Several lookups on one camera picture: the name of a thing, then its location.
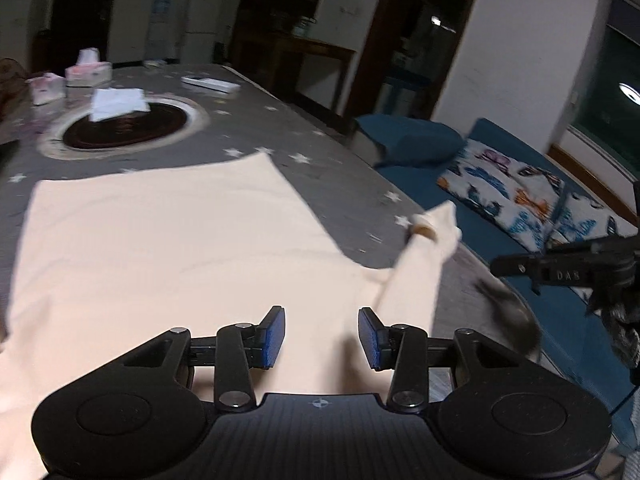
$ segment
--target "pink tissue box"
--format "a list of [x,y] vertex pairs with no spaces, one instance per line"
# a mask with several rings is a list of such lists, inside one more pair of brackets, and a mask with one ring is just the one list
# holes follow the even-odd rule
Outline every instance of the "pink tissue box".
[[67,86],[98,86],[111,80],[111,63],[102,61],[73,65],[65,70],[65,75]]
[[36,106],[62,99],[66,95],[65,78],[47,72],[28,80],[31,100]]

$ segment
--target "doorway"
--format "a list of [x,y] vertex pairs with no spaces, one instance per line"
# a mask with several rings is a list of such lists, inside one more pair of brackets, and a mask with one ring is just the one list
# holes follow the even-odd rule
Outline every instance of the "doorway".
[[113,0],[53,0],[51,13],[52,72],[64,75],[82,48],[96,47],[106,60]]
[[474,0],[379,0],[344,117],[429,119]]

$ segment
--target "black circular pad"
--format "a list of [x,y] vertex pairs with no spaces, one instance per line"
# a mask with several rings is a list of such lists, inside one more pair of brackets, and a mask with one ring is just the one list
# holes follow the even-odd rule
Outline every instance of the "black circular pad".
[[498,424],[520,435],[553,433],[566,422],[562,404],[543,395],[507,395],[498,400],[491,411]]
[[85,116],[66,129],[62,140],[77,150],[117,148],[165,137],[187,122],[187,114],[178,107],[149,103],[149,109],[97,123]]
[[122,435],[144,426],[150,416],[151,405],[142,397],[107,394],[82,404],[76,418],[89,433]]
[[31,433],[50,472],[74,479],[144,478],[183,460],[205,426],[202,403],[177,383],[130,389],[85,383],[43,400]]
[[531,368],[485,369],[442,401],[444,444],[472,468],[502,478],[551,479],[595,467],[610,438],[604,405]]

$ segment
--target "cable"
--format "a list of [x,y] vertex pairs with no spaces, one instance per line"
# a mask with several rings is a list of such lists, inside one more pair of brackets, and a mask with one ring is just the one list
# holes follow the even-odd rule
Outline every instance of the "cable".
[[613,410],[611,410],[609,412],[609,416],[614,416],[616,414],[616,411],[619,410],[620,408],[622,408],[622,406],[625,405],[625,403],[634,396],[634,393],[638,390],[638,388],[640,388],[640,384],[638,386],[634,386],[633,389],[626,395],[626,397],[624,399],[622,399],[619,403],[619,405],[617,405]]

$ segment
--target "wooden door frame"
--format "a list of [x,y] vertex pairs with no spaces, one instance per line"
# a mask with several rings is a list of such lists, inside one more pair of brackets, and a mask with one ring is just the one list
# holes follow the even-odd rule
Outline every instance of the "wooden door frame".
[[[367,35],[367,41],[360,56],[351,91],[344,108],[343,116],[346,120],[372,113],[380,89],[384,83],[390,60],[400,37],[404,18],[413,0],[379,0]],[[426,103],[422,109],[423,115],[430,117],[440,97],[440,92],[446,81],[454,56],[460,45],[462,35],[471,14],[475,0],[467,0],[465,9],[457,26],[456,41],[446,57],[446,70],[433,82],[428,92]]]

